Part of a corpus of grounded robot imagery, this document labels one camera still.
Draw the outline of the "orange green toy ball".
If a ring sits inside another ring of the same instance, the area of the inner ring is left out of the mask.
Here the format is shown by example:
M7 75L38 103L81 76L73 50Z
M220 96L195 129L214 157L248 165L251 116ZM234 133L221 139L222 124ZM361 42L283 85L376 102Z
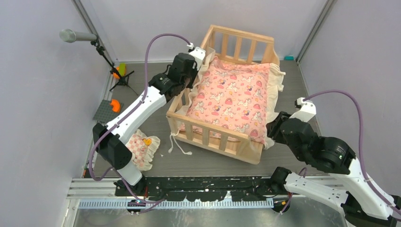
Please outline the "orange green toy ball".
M121 77L124 78L126 76L127 69L126 69L126 64L125 63L120 63L119 66L116 67L116 69L119 72ZM116 73L113 73L113 77L115 79L119 79L120 78Z

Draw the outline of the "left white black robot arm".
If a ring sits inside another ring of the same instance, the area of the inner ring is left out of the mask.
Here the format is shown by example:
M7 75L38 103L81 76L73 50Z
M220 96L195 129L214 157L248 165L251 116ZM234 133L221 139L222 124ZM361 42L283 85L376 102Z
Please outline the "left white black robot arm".
M199 48L190 53L179 53L167 72L155 75L146 90L119 116L106 125L98 123L93 127L95 151L125 180L127 190L132 195L141 195L145 183L141 180L142 173L134 165L133 153L126 144L156 110L186 88L192 88L205 56L206 52Z

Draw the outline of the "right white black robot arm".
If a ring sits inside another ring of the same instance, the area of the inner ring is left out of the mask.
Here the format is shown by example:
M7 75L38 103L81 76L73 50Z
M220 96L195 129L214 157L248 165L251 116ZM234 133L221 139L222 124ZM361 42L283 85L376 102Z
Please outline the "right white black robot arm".
M287 145L297 160L333 177L342 189L304 179L284 167L273 172L269 188L276 194L284 192L306 196L329 206L344 216L349 227L394 227L393 210L401 199L383 190L372 189L361 163L352 148L335 137L319 136L310 124L291 118L286 112L268 123L267 136Z

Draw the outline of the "orange curved toy piece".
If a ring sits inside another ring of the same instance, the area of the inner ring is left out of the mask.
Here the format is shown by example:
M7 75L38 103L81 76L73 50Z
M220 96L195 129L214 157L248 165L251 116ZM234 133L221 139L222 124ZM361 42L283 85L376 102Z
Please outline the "orange curved toy piece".
M121 104L116 99L112 99L111 100L110 106L112 107L112 111L115 112L115 113L119 113L121 111Z

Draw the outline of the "teal small block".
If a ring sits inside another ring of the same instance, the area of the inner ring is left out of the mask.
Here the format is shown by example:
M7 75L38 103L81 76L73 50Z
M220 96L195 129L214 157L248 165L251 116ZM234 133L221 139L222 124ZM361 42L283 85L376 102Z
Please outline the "teal small block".
M294 58L294 56L285 56L285 57L284 57L284 60L285 60L285 61L294 61L295 58Z

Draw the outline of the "wooden slatted pet bed frame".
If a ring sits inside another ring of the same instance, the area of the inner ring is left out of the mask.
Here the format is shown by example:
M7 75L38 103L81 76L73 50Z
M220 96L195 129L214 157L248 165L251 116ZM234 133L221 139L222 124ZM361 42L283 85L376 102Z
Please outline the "wooden slatted pet bed frame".
M224 63L275 63L279 66L274 39L266 35L211 25L201 47L206 51L206 56L208 48L214 49L217 57ZM167 110L170 139L180 140L250 164L258 164L264 150L263 145L252 141L249 135L177 113L179 108L189 103L185 95L189 94L191 89L187 88L175 97Z

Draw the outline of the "small checkered ruffled pillow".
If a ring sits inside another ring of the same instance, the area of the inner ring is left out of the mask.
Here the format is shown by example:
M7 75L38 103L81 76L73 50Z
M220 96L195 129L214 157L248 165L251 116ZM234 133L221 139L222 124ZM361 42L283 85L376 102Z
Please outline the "small checkered ruffled pillow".
M134 165L143 172L152 168L151 162L160 146L160 139L156 136L147 136L137 129L125 146L132 153L131 160Z

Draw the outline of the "grey building plate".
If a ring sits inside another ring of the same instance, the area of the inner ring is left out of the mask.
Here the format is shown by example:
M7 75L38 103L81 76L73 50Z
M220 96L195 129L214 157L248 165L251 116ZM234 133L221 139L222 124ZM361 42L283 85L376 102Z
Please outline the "grey building plate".
M112 111L112 107L110 106L111 100L102 100L100 103L95 115L93 116L93 120L100 122L100 123L107 123L114 118L116 118L122 111L124 103L120 102L121 104L121 111L119 113L115 113Z

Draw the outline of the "silver microphone on tripod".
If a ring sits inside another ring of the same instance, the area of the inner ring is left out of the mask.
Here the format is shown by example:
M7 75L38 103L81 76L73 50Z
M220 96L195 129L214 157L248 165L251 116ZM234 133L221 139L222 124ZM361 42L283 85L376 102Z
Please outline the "silver microphone on tripod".
M131 89L134 94L138 95L138 93L129 85L129 76L134 73L134 71L130 72L126 76L123 76L115 67L115 63L110 61L105 55L105 48L100 44L99 38L97 35L93 33L84 33L84 32L76 32L71 29L63 29L59 32L59 37L62 41L67 43L88 41L92 46L96 48L96 51L103 59L108 63L111 67L110 73L112 75L117 75L117 83L110 88L109 91L112 91L117 86L125 86Z

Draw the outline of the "pink printed cushion with ties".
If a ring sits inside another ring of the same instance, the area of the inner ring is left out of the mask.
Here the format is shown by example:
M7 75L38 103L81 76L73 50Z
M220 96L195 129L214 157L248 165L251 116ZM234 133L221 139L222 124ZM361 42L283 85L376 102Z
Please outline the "pink printed cushion with ties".
M269 149L274 141L267 137L266 124L278 116L275 107L285 72L275 63L224 63L214 49L207 52L199 79L185 95L189 103L177 113L247 134Z

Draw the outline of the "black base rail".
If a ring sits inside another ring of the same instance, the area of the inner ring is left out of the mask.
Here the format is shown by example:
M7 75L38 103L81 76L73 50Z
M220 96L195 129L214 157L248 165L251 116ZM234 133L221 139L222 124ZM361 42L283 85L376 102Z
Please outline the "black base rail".
M268 178L260 176L214 177L145 177L135 187L137 195L157 201L263 201L278 193L270 186Z

